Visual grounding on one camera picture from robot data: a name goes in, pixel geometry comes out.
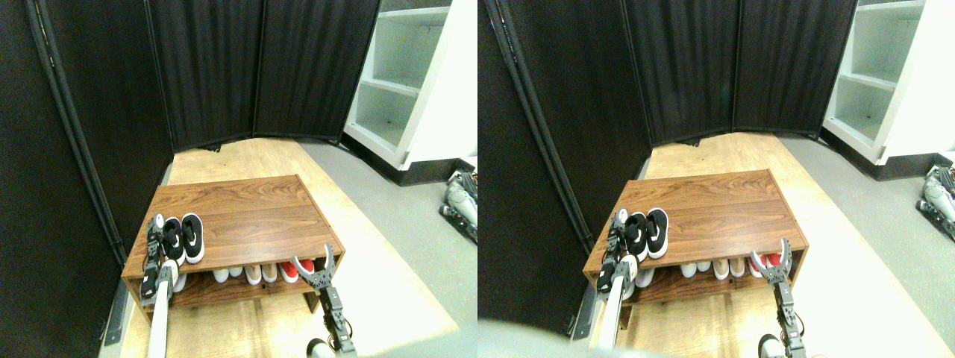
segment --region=gray carpet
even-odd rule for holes
[[[955,351],[955,242],[915,209],[924,179],[878,182],[825,144],[806,137],[777,136],[856,226]],[[872,314],[891,311],[886,307]]]
[[[473,325],[478,316],[478,247],[437,213],[447,185],[402,188],[343,149],[309,140],[299,144],[381,231],[455,323]]]

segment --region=white shelf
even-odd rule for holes
[[[894,92],[896,87],[895,82],[866,74],[840,74],[839,79],[853,81],[866,86],[872,86],[880,90],[886,90],[888,92]]]
[[[409,26],[444,26],[451,7],[386,11],[378,14],[379,20],[393,21]]]
[[[918,20],[922,16],[925,0],[899,1],[875,5],[863,5],[856,13],[883,17],[893,20]]]
[[[375,79],[375,78],[365,78],[361,80],[361,83],[367,84],[369,86],[374,86],[382,90],[391,91],[400,95],[408,95],[415,98],[417,98],[418,94],[421,93],[420,89],[417,89],[412,86],[406,86],[394,81]]]

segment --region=robotic claw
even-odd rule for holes
[[[315,338],[308,342],[306,355],[309,358],[331,358],[335,356],[356,355],[355,347],[351,343],[351,324],[342,313],[342,300],[338,297],[338,290],[331,286],[331,277],[335,274],[335,257],[330,244],[325,244],[325,269],[309,274],[299,263],[298,257],[292,258],[299,275],[308,285],[318,292],[318,299],[325,312],[325,328],[329,330],[329,340]]]
[[[806,347],[802,344],[803,330],[796,325],[799,316],[793,308],[793,292],[789,285],[789,270],[793,267],[793,253],[789,249],[789,241],[782,242],[782,258],[779,265],[767,268],[759,260],[759,255],[755,251],[750,252],[750,260],[756,265],[756,269],[763,275],[763,278],[773,287],[773,293],[776,298],[776,320],[782,327],[779,338],[772,334],[766,334],[759,340],[759,358],[805,358]]]

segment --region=shoe rack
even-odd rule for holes
[[[322,267],[326,243],[331,244],[337,263],[345,256],[345,248],[297,175],[160,186],[120,276],[150,323],[153,307],[139,304],[146,223],[156,213],[180,218],[188,212],[202,219],[205,255],[198,263],[180,267],[180,275],[187,274],[186,284],[182,291],[173,293],[169,309],[303,294],[314,313],[318,296],[302,279],[289,284],[279,277],[274,283],[262,280],[253,285],[243,272],[220,284],[212,271],[287,262],[293,256],[314,259],[316,267]]]
[[[753,277],[748,267],[742,277],[717,280],[713,267],[685,278],[680,265],[749,257],[752,250],[760,255],[778,253],[783,238],[789,240],[793,252],[790,280],[796,284],[809,243],[768,169],[631,180],[614,211],[625,208],[630,213],[646,213],[653,207],[668,214],[667,253],[639,263],[639,269],[655,268],[653,279],[646,288],[637,288],[624,306],[769,287],[765,279]],[[609,219],[584,266],[591,284],[600,275],[608,227]]]

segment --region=black sneaker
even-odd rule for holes
[[[636,256],[637,261],[643,262],[647,258],[647,216],[644,213],[636,212],[626,218],[624,222],[624,237],[626,238],[626,251],[630,255]]]
[[[667,253],[667,212],[655,207],[647,213],[647,246],[651,259],[659,259]]]
[[[182,237],[185,238],[185,260],[198,263],[205,256],[205,243],[202,243],[202,220],[193,213],[182,217]]]
[[[162,226],[162,251],[166,258],[175,261],[179,266],[185,262],[185,247],[182,244],[182,224],[179,219],[166,219]]]

